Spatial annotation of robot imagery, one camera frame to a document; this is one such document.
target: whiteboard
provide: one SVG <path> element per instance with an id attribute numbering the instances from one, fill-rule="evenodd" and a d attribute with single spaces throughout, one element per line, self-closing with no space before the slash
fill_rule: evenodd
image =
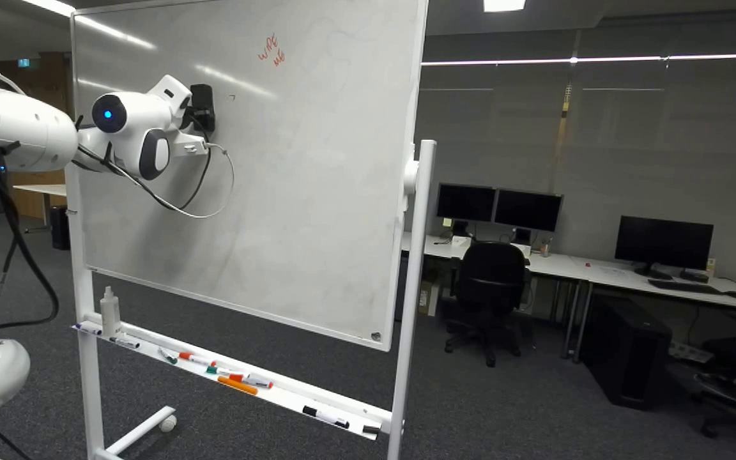
<path id="1" fill-rule="evenodd" d="M 148 91 L 167 73 L 210 84 L 212 140 L 236 169 L 231 204 L 202 220 L 123 178 L 80 172 L 85 263 L 389 350 L 426 9 L 426 0 L 216 0 L 80 11 L 73 81 L 85 123 L 103 93 Z M 173 159 L 148 184 L 179 206 L 204 161 Z M 230 182 L 213 155 L 188 210 L 214 212 Z"/>

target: whiteboard stand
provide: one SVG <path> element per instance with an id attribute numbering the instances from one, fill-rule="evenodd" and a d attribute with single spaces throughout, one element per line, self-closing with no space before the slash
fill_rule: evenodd
<path id="1" fill-rule="evenodd" d="M 215 359 L 220 364 L 227 364 L 237 369 L 245 369 L 274 381 L 274 388 L 258 392 L 257 398 L 266 399 L 272 404 L 281 405 L 287 410 L 303 413 L 305 404 L 313 404 L 314 407 L 322 408 L 344 417 L 351 422 L 348 431 L 375 440 L 376 434 L 365 434 L 364 426 L 379 428 L 383 433 L 389 434 L 388 460 L 400 458 L 401 440 L 405 422 L 405 407 L 408 391 L 408 378 L 411 370 L 411 352 L 413 349 L 413 337 L 415 323 L 417 322 L 417 300 L 418 288 L 420 287 L 422 260 L 424 255 L 424 242 L 426 241 L 426 218 L 427 198 L 429 197 L 430 181 L 433 172 L 433 157 L 436 151 L 435 141 L 422 141 L 420 148 L 420 160 L 412 161 L 406 167 L 405 190 L 407 195 L 415 191 L 413 227 L 411 228 L 411 248 L 409 251 L 409 262 L 406 275 L 405 296 L 402 312 L 401 334 L 399 341 L 399 355 L 397 358 L 397 375 L 394 383 L 394 405 L 392 411 L 383 410 L 365 404 L 364 402 L 350 399 L 324 390 L 314 385 L 309 385 L 292 378 L 287 378 L 266 369 L 258 369 L 250 364 L 242 363 L 234 358 L 222 356 L 211 350 L 201 349 L 166 337 L 156 332 L 143 329 L 129 323 L 123 323 L 127 335 L 138 341 L 141 346 L 134 350 L 158 361 L 164 361 L 158 356 L 158 347 L 175 351 L 187 351 Z M 73 288 L 75 294 L 75 311 L 78 323 L 90 323 L 100 325 L 100 315 L 95 309 L 95 297 L 93 292 L 93 272 L 84 262 L 84 231 L 82 230 L 81 195 L 79 188 L 79 170 L 75 166 L 68 166 L 65 170 L 68 186 L 68 215 L 70 216 L 70 246 L 73 263 Z M 174 408 L 164 407 L 145 422 L 131 430 L 126 436 L 119 439 L 113 445 L 105 448 L 104 445 L 104 421 L 102 418 L 102 397 L 100 397 L 100 380 L 98 375 L 98 349 L 99 337 L 79 332 L 79 361 L 81 366 L 82 396 L 84 396 L 84 430 L 87 438 L 88 460 L 121 460 L 119 455 L 122 451 L 141 439 L 141 436 L 158 426 L 161 422 L 169 419 L 174 422 Z M 178 367 L 181 370 L 192 372 L 202 378 L 213 378 L 205 373 L 205 367 L 188 361 L 179 360 Z M 344 429 L 331 425 L 331 429 Z"/>

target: computer monitor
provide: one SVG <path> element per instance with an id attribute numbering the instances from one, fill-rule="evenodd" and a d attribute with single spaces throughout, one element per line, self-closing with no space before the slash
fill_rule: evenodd
<path id="1" fill-rule="evenodd" d="M 436 215 L 455 219 L 454 234 L 462 236 L 468 220 L 490 222 L 493 217 L 493 201 L 496 189 L 493 187 L 474 187 L 449 183 L 439 184 L 439 202 Z"/>
<path id="2" fill-rule="evenodd" d="M 493 222 L 516 227 L 517 241 L 514 242 L 530 244 L 529 230 L 555 232 L 563 200 L 563 195 L 500 188 Z"/>
<path id="3" fill-rule="evenodd" d="M 671 279 L 652 270 L 652 264 L 705 270 L 714 225 L 676 222 L 659 218 L 621 216 L 615 259 L 643 262 L 636 273 Z"/>

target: gray wall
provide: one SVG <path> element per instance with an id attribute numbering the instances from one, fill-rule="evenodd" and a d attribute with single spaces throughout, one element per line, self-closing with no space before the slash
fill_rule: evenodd
<path id="1" fill-rule="evenodd" d="M 572 31 L 433 37 L 424 61 L 568 58 L 574 44 Z M 578 56 L 729 52 L 736 22 L 584 30 Z M 425 67 L 421 87 L 434 185 L 563 193 L 554 250 L 573 256 L 613 259 L 621 215 L 714 224 L 717 273 L 736 277 L 736 60 Z M 445 230 L 436 198 L 432 233 Z M 508 230 L 479 224 L 482 238 Z"/>

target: ceiling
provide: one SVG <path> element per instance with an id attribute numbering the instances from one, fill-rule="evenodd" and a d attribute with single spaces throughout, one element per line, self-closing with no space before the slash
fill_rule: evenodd
<path id="1" fill-rule="evenodd" d="M 91 8 L 131 0 L 67 0 Z M 736 0 L 527 0 L 523 11 L 482 12 L 482 0 L 430 0 L 428 35 L 595 27 L 605 17 L 736 10 Z M 21 0 L 0 0 L 0 61 L 70 50 L 69 21 Z"/>

